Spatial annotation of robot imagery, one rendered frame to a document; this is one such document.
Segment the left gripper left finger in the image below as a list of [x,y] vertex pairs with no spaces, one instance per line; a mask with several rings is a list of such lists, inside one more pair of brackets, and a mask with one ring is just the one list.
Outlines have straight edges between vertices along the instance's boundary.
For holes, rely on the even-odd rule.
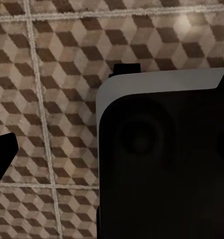
[[18,153],[14,132],[0,136],[0,180]]

